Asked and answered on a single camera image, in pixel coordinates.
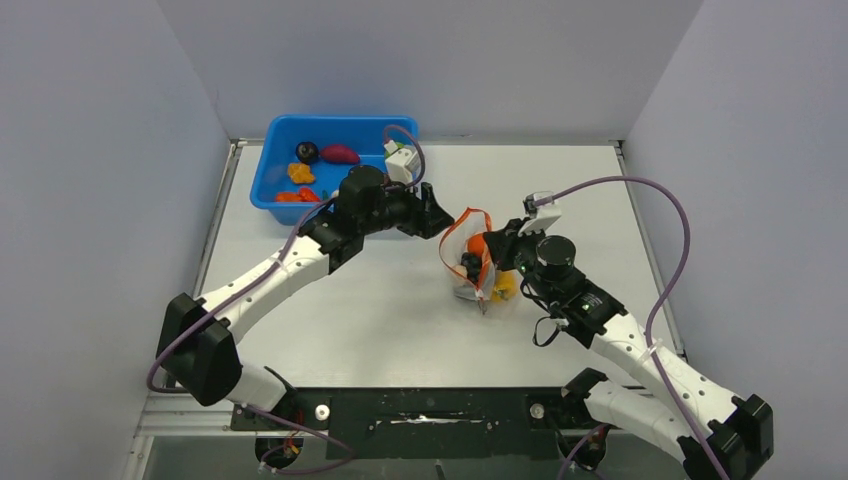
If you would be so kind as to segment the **clear zip top bag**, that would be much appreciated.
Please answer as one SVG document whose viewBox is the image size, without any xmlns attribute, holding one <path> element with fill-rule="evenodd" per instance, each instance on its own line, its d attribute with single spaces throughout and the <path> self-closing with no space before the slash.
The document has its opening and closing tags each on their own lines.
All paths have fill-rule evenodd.
<svg viewBox="0 0 848 480">
<path fill-rule="evenodd" d="M 483 239 L 492 230 L 488 212 L 466 208 L 442 235 L 438 254 L 455 298 L 483 316 L 503 317 L 517 302 L 518 275 L 495 264 Z"/>
</svg>

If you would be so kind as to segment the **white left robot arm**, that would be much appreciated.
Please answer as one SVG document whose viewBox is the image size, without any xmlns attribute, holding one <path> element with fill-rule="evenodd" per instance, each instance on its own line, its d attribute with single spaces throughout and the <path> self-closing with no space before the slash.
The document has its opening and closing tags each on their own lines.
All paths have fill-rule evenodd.
<svg viewBox="0 0 848 480">
<path fill-rule="evenodd" d="M 430 183 L 406 186 L 376 167 L 356 166 L 336 196 L 307 211 L 284 246 L 248 272 L 199 298 L 167 305 L 152 381 L 164 370 L 200 405 L 221 400 L 273 410 L 289 384 L 267 367 L 241 362 L 238 343 L 271 310 L 301 288 L 338 270 L 362 251 L 366 236 L 396 229 L 431 239 L 454 223 Z"/>
</svg>

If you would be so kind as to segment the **black grape bunch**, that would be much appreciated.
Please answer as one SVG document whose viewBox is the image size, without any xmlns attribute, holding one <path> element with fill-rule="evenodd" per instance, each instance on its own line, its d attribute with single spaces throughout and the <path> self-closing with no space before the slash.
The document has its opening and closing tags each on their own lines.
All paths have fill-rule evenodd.
<svg viewBox="0 0 848 480">
<path fill-rule="evenodd" d="M 483 268 L 483 259 L 468 252 L 464 252 L 460 259 L 460 266 L 464 268 L 465 278 L 472 284 L 478 284 Z"/>
</svg>

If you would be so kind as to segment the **orange fruit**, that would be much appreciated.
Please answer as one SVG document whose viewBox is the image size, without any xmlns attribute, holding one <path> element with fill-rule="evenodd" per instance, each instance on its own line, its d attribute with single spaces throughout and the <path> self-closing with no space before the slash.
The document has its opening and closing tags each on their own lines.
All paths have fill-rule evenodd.
<svg viewBox="0 0 848 480">
<path fill-rule="evenodd" d="M 466 241 L 466 251 L 469 254 L 483 258 L 487 251 L 487 245 L 483 233 L 476 233 Z"/>
</svg>

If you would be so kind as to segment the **yellow bumpy pepper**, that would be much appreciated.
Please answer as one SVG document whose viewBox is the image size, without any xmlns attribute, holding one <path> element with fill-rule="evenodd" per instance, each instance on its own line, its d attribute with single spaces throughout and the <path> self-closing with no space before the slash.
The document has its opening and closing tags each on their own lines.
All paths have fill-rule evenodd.
<svg viewBox="0 0 848 480">
<path fill-rule="evenodd" d="M 495 273 L 491 301 L 497 303 L 508 302 L 514 298 L 518 289 L 518 280 L 513 271 L 498 270 Z"/>
</svg>

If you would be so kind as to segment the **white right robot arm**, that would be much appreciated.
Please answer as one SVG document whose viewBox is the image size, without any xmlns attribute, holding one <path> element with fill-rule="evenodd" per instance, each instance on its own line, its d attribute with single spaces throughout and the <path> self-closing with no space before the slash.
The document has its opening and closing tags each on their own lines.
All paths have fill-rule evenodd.
<svg viewBox="0 0 848 480">
<path fill-rule="evenodd" d="M 751 479 L 774 450 L 773 410 L 707 379 L 651 337 L 625 306 L 574 264 L 560 235 L 525 233 L 514 219 L 482 238 L 495 265 L 516 271 L 531 301 L 560 332 L 609 360 L 645 395 L 586 368 L 566 384 L 562 411 L 572 425 L 611 424 L 678 460 L 691 479 Z"/>
</svg>

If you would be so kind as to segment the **green custard apple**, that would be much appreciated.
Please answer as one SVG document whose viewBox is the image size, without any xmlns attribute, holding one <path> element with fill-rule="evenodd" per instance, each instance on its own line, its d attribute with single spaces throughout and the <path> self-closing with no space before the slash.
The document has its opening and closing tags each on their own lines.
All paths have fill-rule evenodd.
<svg viewBox="0 0 848 480">
<path fill-rule="evenodd" d="M 388 158 L 395 154 L 402 147 L 401 143 L 394 140 L 389 140 L 384 144 L 384 157 Z"/>
</svg>

